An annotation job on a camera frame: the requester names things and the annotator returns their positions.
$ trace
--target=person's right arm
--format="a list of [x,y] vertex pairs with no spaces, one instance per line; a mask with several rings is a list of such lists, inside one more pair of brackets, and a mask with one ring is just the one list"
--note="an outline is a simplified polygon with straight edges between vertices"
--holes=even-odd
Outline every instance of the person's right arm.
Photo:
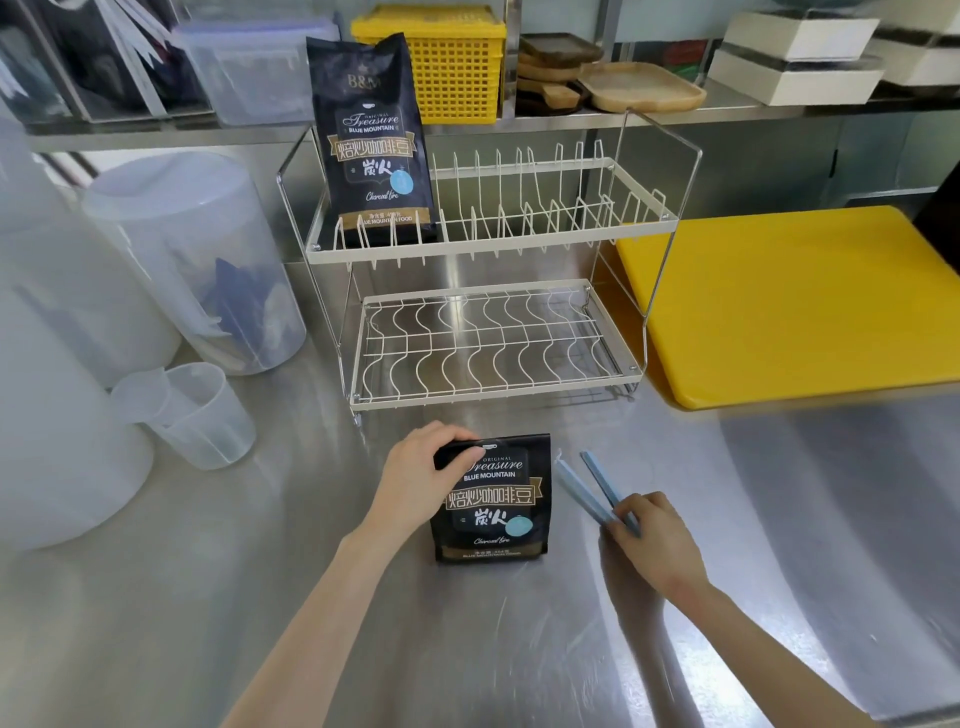
[[663,493],[626,497],[614,512],[640,521],[640,538],[622,522],[610,523],[636,570],[704,634],[776,728],[876,728],[710,584],[700,549]]

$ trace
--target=coffee bean package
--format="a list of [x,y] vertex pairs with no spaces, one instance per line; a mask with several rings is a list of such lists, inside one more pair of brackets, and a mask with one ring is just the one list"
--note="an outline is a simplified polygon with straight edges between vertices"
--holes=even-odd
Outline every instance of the coffee bean package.
[[550,531],[550,435],[454,442],[434,456],[445,468],[479,445],[487,451],[430,520],[437,561],[533,559]]
[[434,239],[435,220],[423,126],[403,34],[376,45],[306,40],[330,194],[327,223],[343,221],[344,238],[360,245],[357,218],[372,245]]

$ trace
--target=white box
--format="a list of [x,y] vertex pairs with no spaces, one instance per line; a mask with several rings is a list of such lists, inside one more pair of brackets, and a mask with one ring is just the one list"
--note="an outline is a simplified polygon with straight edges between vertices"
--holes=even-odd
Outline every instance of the white box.
[[885,25],[960,36],[960,0],[877,0],[865,6]]
[[308,37],[339,40],[340,30],[325,18],[198,21],[175,28],[172,42],[186,52],[220,120],[242,127],[313,121]]
[[855,61],[879,20],[739,12],[724,40],[785,61]]
[[883,69],[783,71],[720,48],[708,76],[767,106],[830,106],[865,104],[880,83]]
[[882,59],[883,80],[891,84],[960,85],[960,48],[927,48],[875,37],[867,52]]

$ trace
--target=person's left arm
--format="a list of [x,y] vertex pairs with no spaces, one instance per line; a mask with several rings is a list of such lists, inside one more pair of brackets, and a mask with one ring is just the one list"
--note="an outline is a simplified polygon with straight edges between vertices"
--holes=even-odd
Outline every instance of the person's left arm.
[[433,422],[394,445],[367,517],[340,542],[221,728],[323,725],[384,570],[484,451],[464,450],[441,471],[434,469],[434,454],[452,440],[479,439],[463,427]]

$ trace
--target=yellow cutting board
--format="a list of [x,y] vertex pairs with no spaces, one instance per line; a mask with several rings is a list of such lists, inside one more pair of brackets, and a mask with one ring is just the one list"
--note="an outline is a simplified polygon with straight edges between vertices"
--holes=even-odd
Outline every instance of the yellow cutting board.
[[[617,241],[644,303],[665,244]],[[960,379],[960,277],[893,207],[683,221],[649,328],[688,409]]]

